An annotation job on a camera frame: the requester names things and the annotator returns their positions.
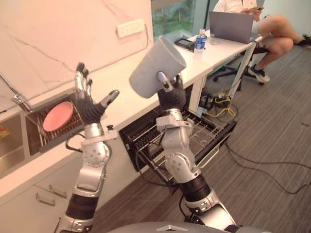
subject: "faucet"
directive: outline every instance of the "faucet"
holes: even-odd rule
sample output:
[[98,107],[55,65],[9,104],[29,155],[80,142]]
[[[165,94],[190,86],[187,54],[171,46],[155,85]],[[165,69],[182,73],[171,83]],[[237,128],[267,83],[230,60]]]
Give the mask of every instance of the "faucet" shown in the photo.
[[4,82],[4,84],[15,94],[11,100],[16,103],[23,111],[32,112],[31,105],[26,100],[26,98],[19,93],[10,83],[9,81],[0,73],[0,80]]

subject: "power outlet strip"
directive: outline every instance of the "power outlet strip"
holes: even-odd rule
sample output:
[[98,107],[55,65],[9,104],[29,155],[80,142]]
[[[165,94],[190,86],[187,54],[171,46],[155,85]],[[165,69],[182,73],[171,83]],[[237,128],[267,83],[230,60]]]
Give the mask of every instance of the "power outlet strip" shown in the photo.
[[143,19],[137,19],[117,26],[117,34],[119,38],[127,35],[142,32],[145,29],[145,22]]

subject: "dish rack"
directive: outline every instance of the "dish rack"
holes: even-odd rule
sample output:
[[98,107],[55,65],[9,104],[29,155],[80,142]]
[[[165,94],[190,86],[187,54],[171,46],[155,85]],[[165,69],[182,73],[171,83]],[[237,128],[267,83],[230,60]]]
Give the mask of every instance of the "dish rack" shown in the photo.
[[[73,105],[73,114],[70,120],[60,129],[47,132],[43,129],[43,122],[46,118],[47,114],[58,104],[68,101]],[[41,147],[39,151],[41,153],[46,152],[47,150],[55,147],[63,141],[66,141],[70,136],[78,133],[83,129],[83,121],[82,118],[75,107],[72,97],[67,96],[66,98],[62,98],[59,101],[54,102],[53,104],[48,104],[40,110],[27,115],[27,118],[30,122],[36,125],[38,131],[38,137],[40,141]]]
[[[174,180],[164,166],[165,153],[161,145],[163,133],[156,129],[156,118],[161,115],[162,111],[158,106],[122,129],[120,136],[136,171],[148,165],[165,183],[169,184]],[[236,122],[233,121],[222,127],[185,109],[182,111],[182,116],[193,125],[190,150],[195,156],[196,164],[204,168],[231,135]]]

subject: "stainless steel sink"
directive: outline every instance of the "stainless steel sink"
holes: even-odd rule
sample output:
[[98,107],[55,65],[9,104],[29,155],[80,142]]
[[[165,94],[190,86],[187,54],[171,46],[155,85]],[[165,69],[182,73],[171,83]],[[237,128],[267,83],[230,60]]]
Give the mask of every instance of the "stainless steel sink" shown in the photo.
[[0,125],[10,134],[0,139],[0,176],[25,160],[21,117],[16,115],[1,122]]
[[47,113],[61,102],[75,103],[74,96],[61,96],[40,105],[30,114],[21,112],[0,122],[0,126],[10,133],[0,139],[0,179],[83,129],[81,117],[74,107],[74,114],[64,127],[53,132],[43,130]]
[[[44,106],[40,106],[39,109],[35,109],[32,113],[26,115],[26,131],[28,139],[29,153],[31,156],[38,152],[44,153],[47,150],[57,146],[61,142],[65,141],[71,135],[82,130],[83,122],[78,113],[75,103],[75,95],[66,95],[49,102]],[[61,102],[69,101],[74,106],[74,111],[69,122],[61,129],[47,132],[43,129],[43,122],[50,110]]]

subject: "white shirt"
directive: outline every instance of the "white shirt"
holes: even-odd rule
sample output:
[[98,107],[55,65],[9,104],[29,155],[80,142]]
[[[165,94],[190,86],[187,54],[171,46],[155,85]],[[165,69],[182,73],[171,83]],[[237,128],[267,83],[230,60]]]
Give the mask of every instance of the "white shirt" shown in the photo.
[[227,13],[240,13],[244,8],[257,6],[256,0],[219,0],[214,11]]

